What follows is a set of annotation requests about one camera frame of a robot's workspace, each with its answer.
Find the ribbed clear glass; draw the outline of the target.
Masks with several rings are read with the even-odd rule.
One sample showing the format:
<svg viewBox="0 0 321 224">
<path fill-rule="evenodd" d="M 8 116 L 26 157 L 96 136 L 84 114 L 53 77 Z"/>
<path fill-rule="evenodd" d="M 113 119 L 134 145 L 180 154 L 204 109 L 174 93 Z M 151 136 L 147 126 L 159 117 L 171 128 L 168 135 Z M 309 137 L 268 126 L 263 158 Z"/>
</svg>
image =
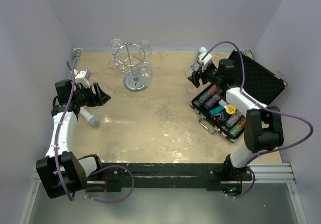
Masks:
<svg viewBox="0 0 321 224">
<path fill-rule="evenodd" d="M 150 63 L 143 62 L 138 70 L 139 82 L 144 86 L 149 86 L 153 80 L 153 70 Z"/>
</svg>

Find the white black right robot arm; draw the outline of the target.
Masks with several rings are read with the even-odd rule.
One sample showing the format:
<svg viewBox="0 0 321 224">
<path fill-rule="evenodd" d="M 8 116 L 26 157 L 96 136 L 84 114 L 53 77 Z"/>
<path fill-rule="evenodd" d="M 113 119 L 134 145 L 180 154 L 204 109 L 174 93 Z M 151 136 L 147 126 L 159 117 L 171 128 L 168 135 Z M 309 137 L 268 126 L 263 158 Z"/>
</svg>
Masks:
<svg viewBox="0 0 321 224">
<path fill-rule="evenodd" d="M 216 68 L 212 61 L 202 59 L 190 65 L 188 80 L 195 87 L 210 82 L 216 86 L 216 93 L 227 103 L 239 110 L 245 117 L 244 144 L 226 158 L 224 176 L 235 180 L 255 156 L 265 151 L 273 151 L 284 143 L 283 127 L 279 108 L 262 104 L 237 86 L 235 64 L 232 60 L 222 59 Z"/>
</svg>

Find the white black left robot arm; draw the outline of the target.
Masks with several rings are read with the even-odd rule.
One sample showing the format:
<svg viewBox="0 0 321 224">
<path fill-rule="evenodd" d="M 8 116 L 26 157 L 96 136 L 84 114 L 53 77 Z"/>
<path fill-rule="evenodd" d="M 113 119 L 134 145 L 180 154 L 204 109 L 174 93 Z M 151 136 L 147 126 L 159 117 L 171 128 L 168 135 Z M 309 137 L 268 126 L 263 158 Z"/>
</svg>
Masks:
<svg viewBox="0 0 321 224">
<path fill-rule="evenodd" d="M 81 108 L 103 106 L 111 97 L 97 82 L 85 86 L 77 80 L 55 83 L 57 95 L 52 102 L 54 129 L 45 157 L 36 162 L 36 171 L 50 198 L 69 194 L 87 187 L 87 178 L 100 179 L 104 168 L 99 157 L 91 154 L 77 159 L 72 152 L 75 128 Z"/>
</svg>

